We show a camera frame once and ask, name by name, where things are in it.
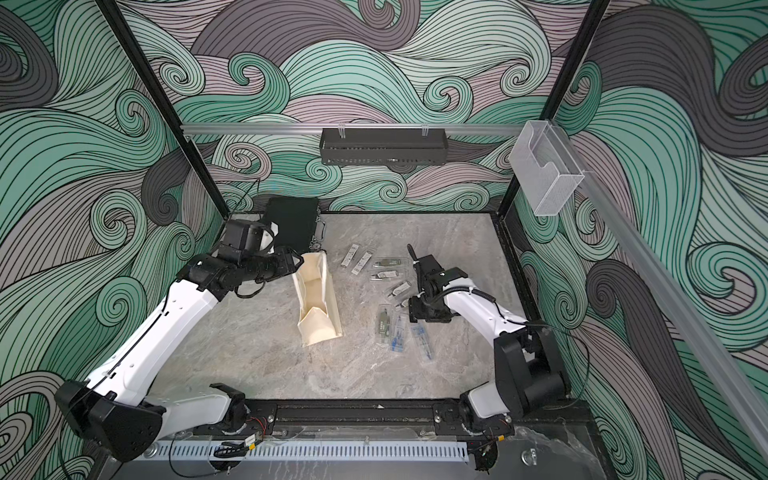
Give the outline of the cream canvas tote bag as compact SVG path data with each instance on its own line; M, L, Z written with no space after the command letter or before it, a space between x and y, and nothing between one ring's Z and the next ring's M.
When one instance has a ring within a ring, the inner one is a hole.
M343 328L325 252L302 255L292 275L299 300L297 328L303 347L343 336Z

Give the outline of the clear compass set green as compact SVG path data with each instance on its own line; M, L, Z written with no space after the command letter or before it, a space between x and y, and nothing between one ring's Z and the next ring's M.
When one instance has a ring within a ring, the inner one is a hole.
M378 343L387 343L390 338L392 314L390 305L380 305L376 312L376 339Z

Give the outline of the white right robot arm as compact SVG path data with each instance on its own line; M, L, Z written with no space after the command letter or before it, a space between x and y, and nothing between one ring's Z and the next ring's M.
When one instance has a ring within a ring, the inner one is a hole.
M472 434L493 433L570 391L554 329L518 316L477 287L463 270L443 268L432 255L412 257L417 293L408 299L413 324L465 320L493 348L494 377L460 396L459 416Z

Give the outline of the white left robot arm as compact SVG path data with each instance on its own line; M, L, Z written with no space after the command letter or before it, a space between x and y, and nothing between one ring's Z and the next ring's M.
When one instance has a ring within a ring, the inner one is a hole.
M213 425L238 434L248 408L242 392L213 383L199 392L161 399L149 394L163 365L196 324L245 282L259 286L290 276L303 265L290 247L229 260L194 257L138 329L84 381L69 380L55 402L73 432L125 463L158 439Z

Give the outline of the clear compass case near gripper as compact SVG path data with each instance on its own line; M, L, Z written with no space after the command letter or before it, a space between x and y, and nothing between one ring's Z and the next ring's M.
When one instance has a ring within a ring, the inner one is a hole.
M401 284L397 285L388 295L389 298L401 298L403 295L405 295L411 288L411 284L407 281L402 282Z

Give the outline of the clear compass case white label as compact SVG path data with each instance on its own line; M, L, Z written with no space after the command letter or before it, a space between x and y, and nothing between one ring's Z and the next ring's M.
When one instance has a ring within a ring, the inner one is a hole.
M372 281L388 281L401 277L401 273L397 270L378 271L370 275Z

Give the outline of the clear compass case green label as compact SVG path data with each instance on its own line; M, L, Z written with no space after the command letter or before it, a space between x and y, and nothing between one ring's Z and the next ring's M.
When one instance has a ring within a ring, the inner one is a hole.
M374 261L374 268L393 268L403 264L400 258L380 258Z

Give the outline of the black case with latches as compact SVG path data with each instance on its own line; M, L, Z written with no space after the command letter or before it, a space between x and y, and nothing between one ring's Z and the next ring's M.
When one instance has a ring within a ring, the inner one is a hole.
M299 254L321 250L326 223L321 218L318 199L271 198L263 222L275 234L275 247L290 247Z

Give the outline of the clear case upper left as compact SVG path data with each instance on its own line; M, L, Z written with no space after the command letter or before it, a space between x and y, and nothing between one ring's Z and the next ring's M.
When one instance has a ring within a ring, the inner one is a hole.
M347 268L351 264L352 260L354 259L355 255L357 254L359 248L360 248L360 246L358 244L356 244L356 243L353 243L349 247L349 249L347 250L345 256L343 257L343 259L341 261L340 266L342 268Z

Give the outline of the black enclosure corner post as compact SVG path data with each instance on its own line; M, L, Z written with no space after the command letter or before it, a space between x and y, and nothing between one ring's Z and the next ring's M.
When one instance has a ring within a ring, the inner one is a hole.
M570 47L565 55L565 61L556 77L552 91L537 120L547 120L555 124L555 116L565 100L566 93L569 91L571 84L586 57L609 5L610 3L608 1L592 1L589 3L583 20L581 21L577 33L572 39ZM578 155L577 163L583 170ZM507 192L498 209L498 215L500 217L505 218L511 213L514 199L518 193L523 193L523 190L514 174L513 180L507 188Z

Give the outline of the black wall tray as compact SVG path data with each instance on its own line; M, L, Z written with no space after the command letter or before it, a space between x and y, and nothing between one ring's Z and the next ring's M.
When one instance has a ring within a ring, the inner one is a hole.
M444 130L424 134L417 130L323 130L321 160L332 166L419 166L442 165L449 143Z

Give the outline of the aluminium back rail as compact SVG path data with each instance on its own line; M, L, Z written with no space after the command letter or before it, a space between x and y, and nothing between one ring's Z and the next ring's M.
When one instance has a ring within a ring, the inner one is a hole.
M336 130L344 136L348 130L370 129L409 129L424 134L431 130L442 129L448 136L484 136L506 137L518 135L523 130L523 124L378 124L378 123L246 123L246 122L195 122L181 125L186 136L200 135L320 135L323 130Z

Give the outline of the aluminium rail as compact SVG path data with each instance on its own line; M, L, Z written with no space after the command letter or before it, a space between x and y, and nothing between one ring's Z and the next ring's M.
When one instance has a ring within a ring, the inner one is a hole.
M566 158L582 173L580 185L586 191L637 269L638 275L648 286L662 310L672 315L672 320L696 355L703 370L709 376L724 401L738 419L762 458L767 457L767 403L736 360L727 352L720 340L699 314L695 305L666 270L658 256L642 235L627 221L614 198L601 184L595 169L587 167L563 128L551 124L554 138L566 151Z
M448 136L484 136L506 137L518 135L523 130L523 124L378 124L378 123L246 123L246 122L195 122L181 125L186 136L200 135L320 135L323 130L336 130L344 136L348 130L370 129L409 129L424 134L431 130L442 129Z

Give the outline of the clear acrylic wall holder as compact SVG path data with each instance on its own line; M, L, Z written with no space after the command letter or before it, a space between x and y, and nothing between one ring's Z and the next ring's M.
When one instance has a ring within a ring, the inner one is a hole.
M547 120L523 126L509 163L538 217L557 216L584 179L567 133Z

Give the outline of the aluminium right rail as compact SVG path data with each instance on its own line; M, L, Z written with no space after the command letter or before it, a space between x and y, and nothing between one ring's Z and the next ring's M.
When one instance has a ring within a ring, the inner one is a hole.
M727 352L720 340L699 314L695 305L666 270L658 256L642 235L627 221L614 198L601 184L595 169L587 167L563 128L551 124L554 138L566 151L566 158L582 173L580 185L586 191L637 269L638 275L648 286L662 310L672 315L672 320L696 355L703 370L709 376L724 401L738 419L762 458L767 457L767 403L736 360Z

